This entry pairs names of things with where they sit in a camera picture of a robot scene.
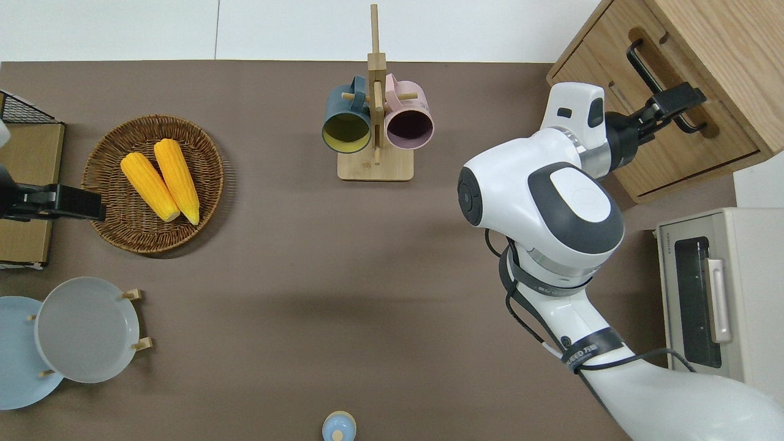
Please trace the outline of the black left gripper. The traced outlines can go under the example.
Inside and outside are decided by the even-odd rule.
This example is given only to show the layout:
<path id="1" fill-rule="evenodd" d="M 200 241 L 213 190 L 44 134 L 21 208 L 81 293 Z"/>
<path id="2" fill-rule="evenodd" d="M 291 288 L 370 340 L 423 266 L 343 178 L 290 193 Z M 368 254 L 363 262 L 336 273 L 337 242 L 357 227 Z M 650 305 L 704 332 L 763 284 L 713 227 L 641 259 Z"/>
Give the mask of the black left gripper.
<path id="1" fill-rule="evenodd" d="M 1 218 L 6 220 L 50 220 L 56 201 L 57 184 L 37 186 L 17 184 L 1 167 Z M 58 213 L 66 217 L 105 221 L 106 207 L 100 194 L 81 188 L 58 186 Z"/>

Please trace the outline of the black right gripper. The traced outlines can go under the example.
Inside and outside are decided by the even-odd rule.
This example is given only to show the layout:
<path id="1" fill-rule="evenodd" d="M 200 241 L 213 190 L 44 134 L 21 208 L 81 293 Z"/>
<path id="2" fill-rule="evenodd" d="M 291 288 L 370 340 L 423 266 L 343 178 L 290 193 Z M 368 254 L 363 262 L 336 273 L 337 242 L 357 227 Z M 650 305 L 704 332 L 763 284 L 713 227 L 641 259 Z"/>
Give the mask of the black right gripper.
<path id="1" fill-rule="evenodd" d="M 683 117 L 684 112 L 700 106 L 705 101 L 706 97 L 700 89 L 690 84 L 679 84 L 656 92 L 647 100 L 642 110 L 633 114 L 606 111 L 606 139 L 611 154 L 608 173 L 632 162 L 639 146 L 650 142 L 650 137 L 669 123 L 676 123 L 686 134 L 698 133 L 706 128 L 704 122 L 694 126 Z"/>

